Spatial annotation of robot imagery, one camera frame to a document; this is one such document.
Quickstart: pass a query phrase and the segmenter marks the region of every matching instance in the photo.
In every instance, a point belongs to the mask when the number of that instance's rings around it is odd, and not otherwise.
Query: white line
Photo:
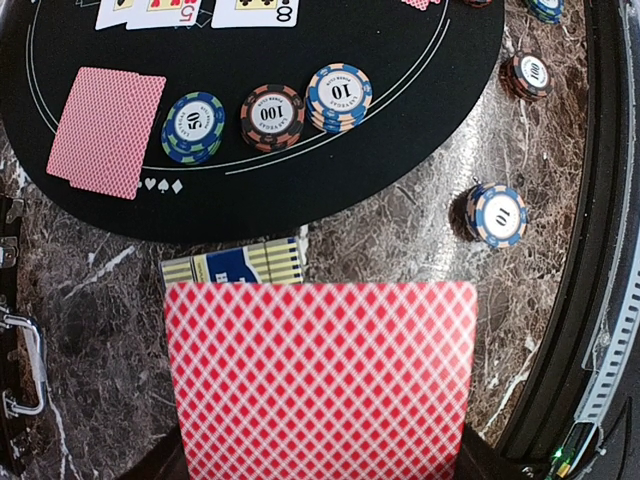
[[[30,51],[30,64],[31,64],[31,70],[32,70],[32,75],[33,75],[33,84],[35,86],[36,91],[38,92],[38,98],[40,98],[40,101],[42,102],[42,106],[44,107],[44,109],[47,111],[47,113],[49,114],[49,117],[51,117],[51,120],[53,121],[53,123],[56,124],[56,126],[58,126],[58,121],[56,120],[56,117],[54,117],[51,114],[51,111],[49,110],[49,107],[47,107],[47,103],[44,101],[44,98],[42,98],[42,94],[40,93],[40,87],[38,87],[38,79],[36,78],[36,66],[35,66],[35,62],[33,60],[33,37],[36,36],[36,23],[38,22],[38,13],[40,12],[40,5],[42,5],[42,2],[38,2],[38,6],[36,7],[36,15],[33,17],[33,25],[31,28],[31,39],[29,40],[29,51]]]
[[[31,74],[30,74],[31,71],[29,69],[29,35],[30,34],[31,34],[31,25],[29,25],[29,27],[27,28],[27,42],[25,43],[25,46],[24,46],[24,56],[25,56],[25,63],[26,63],[25,66],[27,67],[27,82],[29,83],[29,91],[31,91],[31,98],[33,99],[33,103],[36,104],[36,108],[38,109],[38,112],[40,112],[40,116],[42,117],[42,120],[44,120],[44,123],[47,125],[47,127],[49,127],[49,130],[51,130],[55,134],[56,129],[53,128],[49,124],[49,121],[45,118],[44,113],[42,113],[42,109],[40,108],[40,105],[36,101],[35,94],[33,93],[33,85],[31,85]]]
[[[438,28],[436,28],[436,31],[433,34],[433,37],[431,37],[431,40],[429,41],[429,44],[427,45],[427,47],[424,49],[424,51],[422,52],[422,55],[420,55],[420,57],[415,61],[415,63],[413,64],[413,66],[407,70],[407,72],[402,76],[402,78],[400,78],[400,80],[398,80],[389,90],[387,90],[381,97],[377,98],[376,100],[373,101],[373,103],[371,104],[371,107],[369,108],[370,111],[374,112],[375,110],[375,106],[377,104],[379,104],[385,97],[387,97],[389,94],[391,94],[393,92],[393,90],[398,87],[398,85],[400,85],[402,82],[404,82],[406,80],[406,78],[411,75],[411,72],[413,72],[416,68],[418,68],[418,65],[420,64],[420,62],[424,59],[424,57],[427,55],[427,53],[429,52],[429,49],[431,48],[431,45],[433,45],[433,41],[436,39],[436,37],[438,36],[438,33],[440,32],[440,29],[442,28],[442,22],[444,21],[446,14],[447,14],[447,9],[449,7],[449,0],[446,0],[446,3],[444,4],[444,9],[442,11],[442,15],[440,16],[440,23],[438,24]],[[312,142],[314,140],[317,140],[318,138],[324,137],[326,136],[326,133],[320,133],[318,135],[315,135],[311,138],[308,138],[307,140],[297,143],[295,144],[293,147],[291,147],[291,149],[295,149],[295,148],[299,148],[302,147],[303,145]],[[330,136],[329,140],[322,142],[320,145],[324,145],[328,142],[331,142],[333,140],[335,140],[337,137],[339,137],[340,135],[333,135]],[[282,152],[272,152],[272,153],[268,153],[266,155],[260,155],[258,157],[251,157],[251,158],[245,158],[244,160],[234,160],[233,162],[227,162],[227,163],[221,163],[218,165],[206,165],[206,166],[202,166],[202,167],[150,167],[150,166],[146,166],[143,165],[142,168],[146,169],[146,170],[157,170],[157,171],[169,171],[169,172],[180,172],[180,171],[198,171],[198,170],[213,170],[213,169],[219,169],[219,168],[224,168],[224,167],[232,167],[235,165],[241,165],[243,163],[249,163],[249,162],[257,162],[260,160],[264,160],[266,158],[272,157],[274,155],[278,155]],[[289,158],[294,158],[295,156],[297,156],[298,154],[293,154],[290,157],[284,157],[282,160],[288,160]]]
[[[400,91],[398,93],[396,93],[393,97],[391,97],[384,105],[382,105],[378,110],[376,110],[375,112],[373,112],[371,115],[368,115],[365,117],[365,119],[362,121],[362,123],[372,119],[376,114],[378,114],[379,112],[381,112],[382,110],[384,110],[390,103],[392,103],[396,98],[398,98],[400,95],[402,95],[402,93],[411,86],[411,84],[413,84],[413,82],[415,82],[415,80],[420,76],[420,74],[424,71],[425,68],[427,68],[427,65],[429,65],[429,63],[431,63],[431,59],[433,58],[433,56],[438,52],[439,48],[440,48],[440,44],[442,43],[442,40],[444,40],[444,37],[447,36],[447,30],[449,29],[449,23],[451,23],[451,20],[447,20],[447,24],[444,27],[444,32],[442,34],[442,36],[440,37],[440,40],[438,41],[438,44],[436,45],[435,50],[431,53],[431,55],[429,55],[429,58],[427,59],[426,63],[422,66],[422,68],[420,68],[420,70],[418,70],[418,72],[414,75],[414,77],[409,81],[409,83],[407,83],[404,87],[402,87],[400,89]],[[318,145],[314,145],[313,147],[307,148],[306,150],[303,150],[301,152],[295,153],[293,155],[290,155],[288,157],[284,157],[284,158],[280,158],[278,160],[273,160],[271,162],[268,163],[263,163],[261,165],[254,165],[253,167],[247,167],[247,168],[243,168],[241,170],[232,170],[230,172],[225,172],[225,175],[236,175],[238,173],[244,173],[244,172],[249,172],[251,170],[258,170],[260,168],[264,168],[264,167],[268,167],[271,165],[275,165],[276,163],[281,163],[284,162],[285,160],[289,160],[292,158],[297,157],[298,155],[302,155],[303,153],[307,153],[310,152],[312,150],[315,150],[318,147],[321,147],[322,145],[324,145],[325,143],[329,143],[330,141],[341,137],[342,135],[344,135],[345,133],[349,133],[349,130],[347,130],[346,132],[342,132],[339,133],[338,135],[334,135],[333,138],[330,138],[329,140],[326,140]]]

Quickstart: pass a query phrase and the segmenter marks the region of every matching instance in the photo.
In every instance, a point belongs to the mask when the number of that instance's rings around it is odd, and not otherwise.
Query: poker mat
[[[302,0],[294,28],[212,29],[213,2],[191,28],[96,31],[98,3],[10,2],[0,42],[0,111],[18,160],[56,204],[96,227],[145,240],[206,242],[278,233],[339,212],[407,174],[461,124],[496,64],[504,2],[442,0],[426,11],[400,0]],[[247,145],[240,107],[265,83],[304,94],[325,65],[363,70],[374,101],[339,135],[305,126],[284,152]],[[73,189],[45,173],[55,128],[83,66],[162,75],[167,84],[135,200]],[[222,145],[185,167],[161,146],[183,95],[204,91],[227,112]],[[127,125],[122,125],[122,136]]]

